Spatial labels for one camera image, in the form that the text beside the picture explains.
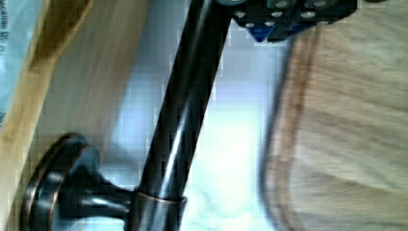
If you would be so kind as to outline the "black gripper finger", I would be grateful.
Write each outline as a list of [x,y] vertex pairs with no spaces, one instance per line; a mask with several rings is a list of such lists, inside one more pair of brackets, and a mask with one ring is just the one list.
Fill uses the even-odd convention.
[[357,10],[357,0],[216,0],[257,41],[280,42]]

